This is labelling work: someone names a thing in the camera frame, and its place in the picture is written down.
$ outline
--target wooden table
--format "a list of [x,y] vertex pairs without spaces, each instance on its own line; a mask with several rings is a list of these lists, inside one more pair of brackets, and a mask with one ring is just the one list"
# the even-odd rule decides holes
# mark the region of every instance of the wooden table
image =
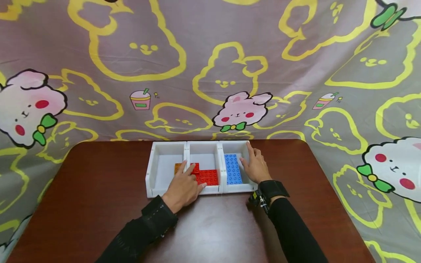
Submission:
[[[310,148],[300,140],[255,140],[330,262],[374,262]],[[92,263],[148,203],[152,142],[75,146],[46,192],[8,263]],[[263,210],[249,194],[202,196],[179,213],[174,231],[141,262],[286,262]]]

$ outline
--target black sleeve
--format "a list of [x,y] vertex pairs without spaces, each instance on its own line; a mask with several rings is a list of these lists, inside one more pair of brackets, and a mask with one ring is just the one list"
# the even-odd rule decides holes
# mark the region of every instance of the black sleeve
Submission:
[[177,222],[160,196],[143,210],[142,216],[127,223],[95,263],[135,263],[146,247]]
[[319,244],[286,198],[271,204],[268,216],[276,228],[279,242],[289,263],[328,262]]

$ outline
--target left hand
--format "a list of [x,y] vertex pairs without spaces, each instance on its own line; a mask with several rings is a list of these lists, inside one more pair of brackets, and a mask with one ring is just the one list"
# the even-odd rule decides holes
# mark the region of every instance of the left hand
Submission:
[[197,184],[196,176],[192,175],[195,164],[190,165],[185,173],[184,161],[168,187],[167,192],[162,196],[164,203],[175,214],[184,206],[187,206],[197,199],[200,192],[206,187],[206,183]]

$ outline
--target blue lego brick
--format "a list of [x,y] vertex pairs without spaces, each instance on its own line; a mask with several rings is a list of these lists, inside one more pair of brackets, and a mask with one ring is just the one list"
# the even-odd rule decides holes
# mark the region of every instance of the blue lego brick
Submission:
[[236,154],[225,154],[226,175],[228,184],[241,184],[240,167]]
[[241,176],[230,176],[226,178],[227,184],[242,184]]

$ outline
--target fabric backdrop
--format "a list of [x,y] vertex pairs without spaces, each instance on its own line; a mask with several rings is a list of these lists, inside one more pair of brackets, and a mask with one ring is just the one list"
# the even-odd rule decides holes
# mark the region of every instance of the fabric backdrop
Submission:
[[420,27],[419,0],[2,0],[0,262],[77,143],[286,138],[376,261],[421,262]]

